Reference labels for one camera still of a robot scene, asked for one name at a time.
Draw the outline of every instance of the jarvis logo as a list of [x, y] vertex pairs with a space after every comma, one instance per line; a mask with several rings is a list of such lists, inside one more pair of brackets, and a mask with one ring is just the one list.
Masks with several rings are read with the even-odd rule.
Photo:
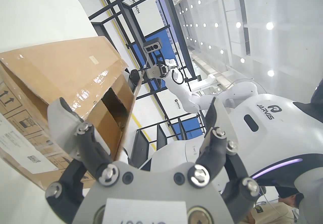
[[268, 108], [271, 108], [271, 112], [281, 112], [281, 111], [283, 111], [279, 106], [277, 106], [277, 105], [270, 105], [270, 106], [268, 106]]
[[273, 112], [273, 113], [275, 113], [275, 112], [281, 112], [282, 111], [282, 109], [279, 107], [279, 106], [277, 106], [277, 105], [270, 105], [270, 106], [268, 106], [268, 107], [265, 107], [265, 106], [263, 106], [262, 104], [258, 104], [257, 105], [257, 107], [259, 107], [260, 109], [261, 109], [261, 111], [263, 111], [263, 113], [267, 116], [267, 118], [269, 118], [269, 119], [274, 119], [274, 116], [273, 115], [271, 115], [271, 113], [270, 112]]
[[175, 101], [175, 104], [176, 104], [176, 106], [178, 107], [178, 109], [181, 109], [181, 106], [180, 106], [180, 103], [178, 102], [178, 100], [177, 100], [177, 99], [175, 99], [174, 101]]

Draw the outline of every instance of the arrow symbol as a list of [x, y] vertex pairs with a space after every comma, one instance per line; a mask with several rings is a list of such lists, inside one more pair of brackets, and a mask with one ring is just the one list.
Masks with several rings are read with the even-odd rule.
[[8, 104], [9, 102], [13, 102], [14, 98], [10, 98], [7, 102], [5, 102], [5, 104]]
[[1, 96], [4, 96], [4, 95], [7, 95], [9, 93], [9, 91], [4, 91], [3, 94], [0, 95]]

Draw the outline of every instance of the screw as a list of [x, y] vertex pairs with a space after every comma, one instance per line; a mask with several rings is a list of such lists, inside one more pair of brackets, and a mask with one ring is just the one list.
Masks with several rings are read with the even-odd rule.
[[199, 181], [203, 182], [205, 180], [206, 174], [203, 170], [196, 170], [194, 172], [194, 177]]
[[102, 171], [99, 182], [104, 186], [112, 186], [118, 178], [118, 168], [114, 164], [108, 164], [108, 166]]
[[62, 193], [62, 185], [59, 182], [53, 182], [51, 185], [48, 186], [45, 192], [45, 197], [52, 197], [58, 198]]
[[195, 164], [188, 171], [189, 182], [197, 188], [202, 188], [208, 185], [210, 181], [209, 172], [202, 165]]
[[92, 124], [88, 122], [82, 122], [77, 127], [77, 134], [85, 134], [85, 132], [91, 127]]
[[242, 180], [242, 185], [246, 186], [247, 189], [250, 191], [250, 195], [252, 197], [256, 197], [258, 196], [259, 192], [260, 192], [260, 187], [259, 185], [256, 183], [255, 180], [251, 179], [251, 178], [244, 178]]
[[222, 131], [219, 127], [216, 127], [214, 130], [213, 130], [213, 134], [214, 132], [216, 133], [217, 136], [219, 137], [222, 137], [222, 136], [225, 136], [225, 131]]
[[234, 141], [228, 141], [226, 151], [228, 155], [234, 156], [238, 152], [238, 144]]

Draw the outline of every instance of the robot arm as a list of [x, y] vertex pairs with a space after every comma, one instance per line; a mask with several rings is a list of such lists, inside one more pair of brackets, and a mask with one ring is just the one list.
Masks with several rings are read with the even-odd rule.
[[165, 63], [166, 65], [162, 65], [163, 70], [159, 69], [160, 65], [155, 65], [146, 70], [146, 75], [149, 79], [163, 79], [168, 90], [177, 96], [183, 109], [188, 113], [207, 110], [215, 96], [222, 101], [225, 107], [235, 108], [247, 98], [258, 94], [254, 83], [240, 82], [218, 95], [200, 96], [189, 90], [187, 83], [184, 81], [183, 74], [178, 70], [174, 59], [165, 59]]

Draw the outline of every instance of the white label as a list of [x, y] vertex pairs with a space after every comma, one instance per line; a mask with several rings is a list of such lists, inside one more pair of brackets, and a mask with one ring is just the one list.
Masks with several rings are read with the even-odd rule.
[[91, 56], [89, 58], [90, 58], [90, 60], [92, 60], [92, 62], [94, 63], [94, 65], [99, 64], [99, 61], [94, 56]]
[[32, 174], [58, 170], [1, 114], [0, 147]]
[[186, 203], [108, 198], [102, 224], [187, 224]]

